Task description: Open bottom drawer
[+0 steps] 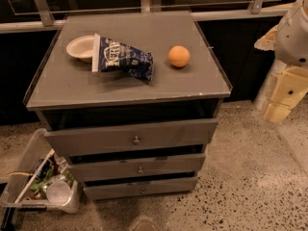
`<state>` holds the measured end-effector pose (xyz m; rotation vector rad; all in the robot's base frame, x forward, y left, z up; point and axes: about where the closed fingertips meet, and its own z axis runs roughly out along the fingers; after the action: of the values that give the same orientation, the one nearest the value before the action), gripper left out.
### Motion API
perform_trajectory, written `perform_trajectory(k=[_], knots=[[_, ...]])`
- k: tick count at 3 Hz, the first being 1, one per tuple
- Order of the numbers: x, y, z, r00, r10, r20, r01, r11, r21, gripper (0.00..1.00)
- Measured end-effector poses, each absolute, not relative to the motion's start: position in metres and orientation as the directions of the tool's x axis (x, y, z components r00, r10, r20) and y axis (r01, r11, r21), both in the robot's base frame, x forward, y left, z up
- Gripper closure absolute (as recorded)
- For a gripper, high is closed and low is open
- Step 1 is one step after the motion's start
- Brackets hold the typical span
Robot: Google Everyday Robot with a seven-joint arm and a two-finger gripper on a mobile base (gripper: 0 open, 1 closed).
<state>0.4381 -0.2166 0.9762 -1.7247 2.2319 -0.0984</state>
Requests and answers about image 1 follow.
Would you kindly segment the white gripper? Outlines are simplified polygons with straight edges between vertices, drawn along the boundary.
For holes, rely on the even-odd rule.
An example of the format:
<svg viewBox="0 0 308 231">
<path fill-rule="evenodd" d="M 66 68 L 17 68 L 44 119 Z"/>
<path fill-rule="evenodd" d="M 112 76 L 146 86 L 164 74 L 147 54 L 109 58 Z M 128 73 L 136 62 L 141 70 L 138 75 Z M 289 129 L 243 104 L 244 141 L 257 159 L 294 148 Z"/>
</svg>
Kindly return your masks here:
<svg viewBox="0 0 308 231">
<path fill-rule="evenodd" d="M 256 40 L 258 50 L 273 51 L 277 60 L 298 66 L 283 70 L 264 119 L 281 123 L 308 93 L 308 0 L 296 0 L 280 22 Z"/>
</svg>

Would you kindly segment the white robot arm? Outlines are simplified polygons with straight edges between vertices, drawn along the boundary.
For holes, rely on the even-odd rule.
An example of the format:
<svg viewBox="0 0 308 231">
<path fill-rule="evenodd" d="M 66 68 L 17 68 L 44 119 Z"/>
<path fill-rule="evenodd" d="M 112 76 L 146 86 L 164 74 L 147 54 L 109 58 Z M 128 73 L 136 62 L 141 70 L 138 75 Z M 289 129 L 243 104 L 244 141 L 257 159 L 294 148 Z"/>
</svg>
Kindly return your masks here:
<svg viewBox="0 0 308 231">
<path fill-rule="evenodd" d="M 254 47 L 275 57 L 254 106 L 264 120 L 281 123 L 308 92 L 308 0 L 296 0 Z"/>
</svg>

